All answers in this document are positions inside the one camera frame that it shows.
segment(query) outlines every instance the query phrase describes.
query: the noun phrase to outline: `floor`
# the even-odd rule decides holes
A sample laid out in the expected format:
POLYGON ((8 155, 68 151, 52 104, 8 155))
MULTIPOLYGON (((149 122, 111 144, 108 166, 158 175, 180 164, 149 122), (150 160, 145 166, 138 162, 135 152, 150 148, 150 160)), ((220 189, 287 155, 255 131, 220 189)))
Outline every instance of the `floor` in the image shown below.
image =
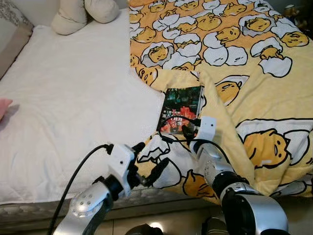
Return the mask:
MULTIPOLYGON (((293 203, 281 201, 288 220, 291 235, 313 234, 313 201, 293 203)), ((165 214, 149 215, 129 219, 106 221, 98 227, 96 235, 124 235, 129 229, 140 224, 161 225, 167 235, 200 235, 201 223, 210 215, 223 217, 221 209, 216 206, 165 214)), ((33 231, 24 235, 44 235, 46 231, 33 231)))

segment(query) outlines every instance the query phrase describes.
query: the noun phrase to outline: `white mattress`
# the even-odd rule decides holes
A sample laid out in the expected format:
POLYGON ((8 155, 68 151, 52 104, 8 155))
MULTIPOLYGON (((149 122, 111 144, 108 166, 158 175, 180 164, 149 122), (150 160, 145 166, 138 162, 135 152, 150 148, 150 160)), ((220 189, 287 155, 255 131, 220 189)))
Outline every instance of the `white mattress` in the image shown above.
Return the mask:
MULTIPOLYGON (((14 100, 0 122, 0 204, 59 200, 95 146, 146 140, 163 102, 130 72, 127 9, 69 36, 37 26, 0 97, 14 100)), ((94 154, 68 196, 105 176, 105 161, 104 151, 94 154)))

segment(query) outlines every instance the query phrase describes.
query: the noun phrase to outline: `white pillow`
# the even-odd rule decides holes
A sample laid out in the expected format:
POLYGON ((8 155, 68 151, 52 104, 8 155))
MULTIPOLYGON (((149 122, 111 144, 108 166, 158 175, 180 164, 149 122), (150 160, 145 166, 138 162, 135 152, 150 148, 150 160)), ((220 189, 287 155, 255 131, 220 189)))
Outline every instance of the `white pillow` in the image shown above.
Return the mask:
POLYGON ((119 12, 114 0, 85 0, 85 9, 100 23, 114 20, 119 12))
POLYGON ((51 27, 59 34, 69 35, 87 24, 84 0, 61 0, 60 9, 51 27))

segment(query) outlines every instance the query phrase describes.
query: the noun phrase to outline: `book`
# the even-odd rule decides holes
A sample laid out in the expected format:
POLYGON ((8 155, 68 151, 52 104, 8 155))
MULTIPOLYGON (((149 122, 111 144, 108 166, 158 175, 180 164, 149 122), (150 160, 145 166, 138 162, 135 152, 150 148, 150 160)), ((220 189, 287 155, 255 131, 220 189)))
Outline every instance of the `book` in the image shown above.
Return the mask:
POLYGON ((198 118, 202 92, 203 87, 201 86, 167 89, 156 130, 168 134, 182 134, 183 125, 195 130, 194 124, 180 117, 171 118, 166 123, 164 121, 173 115, 184 116, 189 119, 198 118))

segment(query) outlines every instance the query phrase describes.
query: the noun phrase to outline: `yellow blanket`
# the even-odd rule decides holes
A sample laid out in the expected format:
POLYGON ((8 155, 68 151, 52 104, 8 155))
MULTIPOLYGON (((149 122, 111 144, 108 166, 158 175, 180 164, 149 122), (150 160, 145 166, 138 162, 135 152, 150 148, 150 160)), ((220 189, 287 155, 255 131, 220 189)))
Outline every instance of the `yellow blanket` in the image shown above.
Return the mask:
MULTIPOLYGON (((216 118, 235 171, 265 195, 312 196, 312 40, 262 0, 131 0, 129 13, 139 78, 162 92, 204 86, 201 115, 216 118)), ((217 203, 187 145, 146 144, 142 175, 170 160, 154 187, 217 203)))

